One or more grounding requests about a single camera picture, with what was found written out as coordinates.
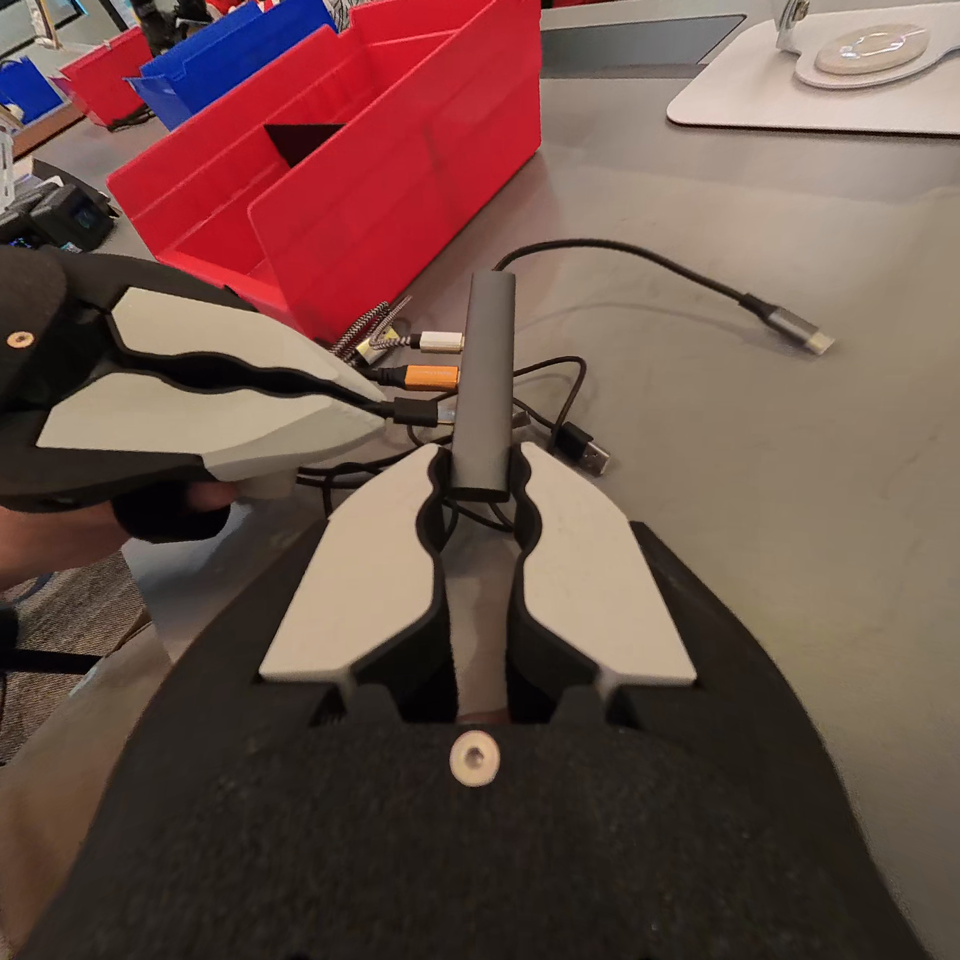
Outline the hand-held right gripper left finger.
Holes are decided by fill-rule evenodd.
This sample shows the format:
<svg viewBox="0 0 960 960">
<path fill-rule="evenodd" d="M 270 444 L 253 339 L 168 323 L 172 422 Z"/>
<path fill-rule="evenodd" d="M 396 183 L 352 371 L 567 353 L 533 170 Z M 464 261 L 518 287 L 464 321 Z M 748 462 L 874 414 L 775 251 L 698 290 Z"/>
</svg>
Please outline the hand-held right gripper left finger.
<svg viewBox="0 0 960 960">
<path fill-rule="evenodd" d="M 414 450 L 331 515 L 258 668 L 351 702 L 382 687 L 407 722 L 452 722 L 457 679 L 441 553 L 450 451 Z"/>
</svg>

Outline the small red plastic bin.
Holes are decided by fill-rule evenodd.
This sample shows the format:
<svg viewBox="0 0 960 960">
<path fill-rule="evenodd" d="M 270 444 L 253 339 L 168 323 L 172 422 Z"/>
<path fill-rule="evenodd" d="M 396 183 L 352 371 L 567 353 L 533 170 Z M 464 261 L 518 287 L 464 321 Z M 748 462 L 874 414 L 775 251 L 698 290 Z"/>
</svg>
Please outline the small red plastic bin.
<svg viewBox="0 0 960 960">
<path fill-rule="evenodd" d="M 152 56 L 134 26 L 60 67 L 52 84 L 88 120 L 108 129 L 147 110 L 131 81 Z"/>
</svg>

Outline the blue plastic bin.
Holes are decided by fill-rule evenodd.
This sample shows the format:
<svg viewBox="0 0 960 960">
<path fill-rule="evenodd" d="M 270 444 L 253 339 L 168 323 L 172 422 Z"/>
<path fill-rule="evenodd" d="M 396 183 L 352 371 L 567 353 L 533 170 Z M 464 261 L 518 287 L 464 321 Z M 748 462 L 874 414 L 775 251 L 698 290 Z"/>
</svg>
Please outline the blue plastic bin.
<svg viewBox="0 0 960 960">
<path fill-rule="evenodd" d="M 1 61 L 1 105 L 23 125 L 59 109 L 64 100 L 29 59 Z"/>
<path fill-rule="evenodd" d="M 323 1 L 283 1 L 266 10 L 247 2 L 147 61 L 126 82 L 174 131 L 323 28 L 340 32 Z"/>
</svg>

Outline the black charger box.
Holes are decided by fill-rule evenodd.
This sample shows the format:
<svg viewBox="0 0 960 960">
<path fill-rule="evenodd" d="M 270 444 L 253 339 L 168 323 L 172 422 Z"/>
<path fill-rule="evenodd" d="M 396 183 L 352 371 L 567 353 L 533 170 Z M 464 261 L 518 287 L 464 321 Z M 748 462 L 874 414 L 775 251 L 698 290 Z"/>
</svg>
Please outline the black charger box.
<svg viewBox="0 0 960 960">
<path fill-rule="evenodd" d="M 114 232 L 114 218 L 74 184 L 43 182 L 16 198 L 1 217 L 1 244 L 72 253 L 99 249 Z"/>
</svg>

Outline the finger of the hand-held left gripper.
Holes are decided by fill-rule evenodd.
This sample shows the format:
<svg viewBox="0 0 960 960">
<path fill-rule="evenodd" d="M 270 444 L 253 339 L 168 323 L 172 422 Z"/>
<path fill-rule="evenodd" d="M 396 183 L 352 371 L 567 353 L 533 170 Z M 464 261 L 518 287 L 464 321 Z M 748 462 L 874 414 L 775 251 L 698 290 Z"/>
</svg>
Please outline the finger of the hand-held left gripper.
<svg viewBox="0 0 960 960">
<path fill-rule="evenodd" d="M 110 325 L 128 369 L 189 390 L 385 400 L 346 362 L 256 311 L 129 287 L 111 309 Z"/>
<path fill-rule="evenodd" d="M 191 454 L 220 481 L 290 472 L 377 433 L 382 417 L 328 395 L 182 390 L 148 374 L 109 373 L 54 405 L 37 446 Z"/>
</svg>

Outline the black bin divider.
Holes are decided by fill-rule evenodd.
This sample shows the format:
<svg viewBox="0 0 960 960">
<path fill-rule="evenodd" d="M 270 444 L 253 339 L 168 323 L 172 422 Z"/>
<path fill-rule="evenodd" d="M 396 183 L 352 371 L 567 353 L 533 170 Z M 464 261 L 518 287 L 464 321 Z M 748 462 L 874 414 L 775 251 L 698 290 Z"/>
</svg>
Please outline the black bin divider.
<svg viewBox="0 0 960 960">
<path fill-rule="evenodd" d="M 344 124 L 267 124 L 263 129 L 289 169 L 293 169 L 338 134 Z"/>
</svg>

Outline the white folding stand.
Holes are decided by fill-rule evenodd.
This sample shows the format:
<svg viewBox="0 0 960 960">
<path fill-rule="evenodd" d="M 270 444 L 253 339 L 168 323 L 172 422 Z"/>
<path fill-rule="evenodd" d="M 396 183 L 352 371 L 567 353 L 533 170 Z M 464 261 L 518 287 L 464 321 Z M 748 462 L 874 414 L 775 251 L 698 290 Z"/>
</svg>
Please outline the white folding stand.
<svg viewBox="0 0 960 960">
<path fill-rule="evenodd" d="M 736 36 L 669 102 L 681 127 L 958 138 L 958 2 L 796 2 Z M 878 27 L 927 31 L 924 51 L 873 74 L 838 76 L 816 68 L 831 42 Z"/>
</svg>

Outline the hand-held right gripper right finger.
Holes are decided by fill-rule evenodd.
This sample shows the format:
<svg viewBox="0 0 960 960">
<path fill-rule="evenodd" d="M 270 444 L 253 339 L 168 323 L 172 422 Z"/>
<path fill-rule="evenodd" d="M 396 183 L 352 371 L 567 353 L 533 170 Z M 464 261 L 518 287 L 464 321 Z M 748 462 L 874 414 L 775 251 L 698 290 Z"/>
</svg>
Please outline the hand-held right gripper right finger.
<svg viewBox="0 0 960 960">
<path fill-rule="evenodd" d="M 519 555 L 508 606 L 508 710 L 545 724 L 564 695 L 686 689 L 693 660 L 626 514 L 533 442 L 511 451 Z"/>
</svg>

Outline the dark grey usb hub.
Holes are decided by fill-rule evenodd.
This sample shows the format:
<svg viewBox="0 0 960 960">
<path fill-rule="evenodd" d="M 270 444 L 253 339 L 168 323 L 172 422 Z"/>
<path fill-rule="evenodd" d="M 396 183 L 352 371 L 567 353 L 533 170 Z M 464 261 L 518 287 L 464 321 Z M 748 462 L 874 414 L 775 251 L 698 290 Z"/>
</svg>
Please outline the dark grey usb hub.
<svg viewBox="0 0 960 960">
<path fill-rule="evenodd" d="M 517 279 L 509 267 L 523 258 L 567 249 L 607 250 L 643 259 L 735 303 L 809 354 L 823 355 L 834 343 L 821 327 L 785 306 L 742 292 L 645 246 L 578 237 L 517 247 L 471 280 L 451 441 L 450 495 L 457 501 L 499 504 L 511 496 Z"/>
</svg>

